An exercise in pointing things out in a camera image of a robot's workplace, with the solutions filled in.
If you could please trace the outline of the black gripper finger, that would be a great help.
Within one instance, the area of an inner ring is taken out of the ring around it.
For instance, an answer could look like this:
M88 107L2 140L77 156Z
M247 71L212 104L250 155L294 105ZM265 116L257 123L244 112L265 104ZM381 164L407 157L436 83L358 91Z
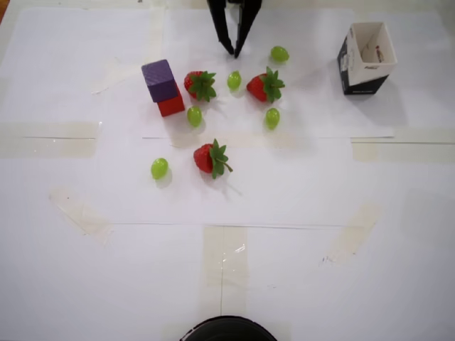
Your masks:
M262 0L244 0L234 1L239 5L239 23L237 30L237 42L235 46L234 56L238 58L252 24L262 7Z
M213 19L216 34L219 42L230 54L234 54L234 48L228 34L227 21L225 16L225 0L207 0L210 14Z

